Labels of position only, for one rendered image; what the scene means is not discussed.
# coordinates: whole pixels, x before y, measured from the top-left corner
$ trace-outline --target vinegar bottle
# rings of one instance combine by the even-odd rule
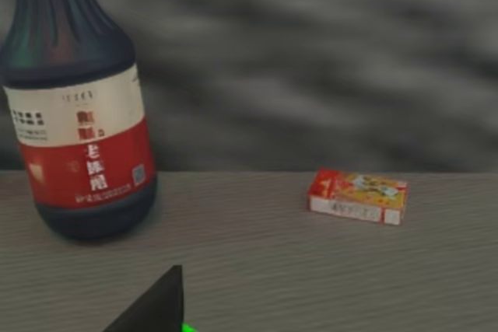
[[[0,76],[47,225],[88,240],[141,222],[156,171],[135,49],[96,0],[16,0]]]

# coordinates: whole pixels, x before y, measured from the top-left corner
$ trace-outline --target bottle label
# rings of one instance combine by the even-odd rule
[[[4,90],[38,203],[106,204],[154,177],[136,66],[77,86]]]

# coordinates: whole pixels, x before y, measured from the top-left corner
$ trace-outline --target green object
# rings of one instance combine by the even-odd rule
[[[197,332],[194,328],[184,324],[181,328],[181,332]]]

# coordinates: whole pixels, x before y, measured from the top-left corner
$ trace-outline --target yellow illustration on box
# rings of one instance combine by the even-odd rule
[[[336,193],[356,202],[403,210],[407,183],[382,176],[343,173],[339,178]]]

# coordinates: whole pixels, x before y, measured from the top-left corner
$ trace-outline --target tabletop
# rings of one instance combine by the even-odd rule
[[[498,330],[498,174],[396,174],[405,221],[306,210],[313,173],[162,173],[133,235],[51,234],[0,173],[0,330],[101,332],[174,264],[199,332]]]

